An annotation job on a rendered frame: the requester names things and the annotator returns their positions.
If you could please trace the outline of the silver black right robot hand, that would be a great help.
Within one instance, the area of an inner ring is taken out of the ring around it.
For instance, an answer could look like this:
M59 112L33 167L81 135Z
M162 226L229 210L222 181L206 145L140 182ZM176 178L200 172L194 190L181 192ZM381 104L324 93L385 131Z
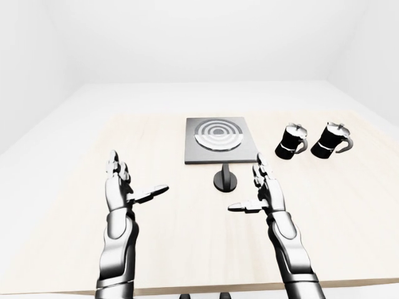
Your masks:
M257 199L237 202L228 206L228 211L246 214L264 211L267 215L286 209L284 195L270 165L265 157L258 153L257 164L252 166L254 185L257 187Z

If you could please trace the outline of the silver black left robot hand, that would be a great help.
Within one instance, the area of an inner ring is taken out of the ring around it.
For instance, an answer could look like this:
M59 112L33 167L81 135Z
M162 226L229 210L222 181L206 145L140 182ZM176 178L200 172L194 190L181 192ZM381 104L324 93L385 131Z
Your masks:
M128 166L119 160L118 153L114 149L110 152L106 172L105 197L110 212L124 207L132 208L134 204L143 204L169 190L169 186L162 184L147 191L134 191L130 186L131 176Z

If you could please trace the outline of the round black stove knob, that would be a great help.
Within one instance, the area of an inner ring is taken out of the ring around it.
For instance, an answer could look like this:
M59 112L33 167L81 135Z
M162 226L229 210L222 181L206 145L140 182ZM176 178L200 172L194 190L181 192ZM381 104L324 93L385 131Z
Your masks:
M237 183L237 177L229 170L228 163L223 163L221 170L218 171L213 178L215 188L221 192L234 191Z

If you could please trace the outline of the flat dark stove plate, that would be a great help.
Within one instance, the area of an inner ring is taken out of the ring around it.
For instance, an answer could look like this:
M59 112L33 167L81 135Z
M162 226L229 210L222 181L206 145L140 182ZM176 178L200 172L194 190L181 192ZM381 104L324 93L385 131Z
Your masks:
M253 163L257 153L243 117L186 119L185 164Z

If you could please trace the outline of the black moka pot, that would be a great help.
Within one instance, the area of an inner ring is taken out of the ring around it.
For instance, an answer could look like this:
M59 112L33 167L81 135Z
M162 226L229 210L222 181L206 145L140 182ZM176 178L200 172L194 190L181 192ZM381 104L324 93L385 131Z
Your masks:
M275 154L280 159L289 160L307 148L307 130L301 124L289 123L284 130L282 140L275 149Z
M337 150L336 153L343 153L353 148L349 129L343 123L336 124L328 121L319 140L310 149L310 152L317 158L328 159L342 142L346 142L347 146Z

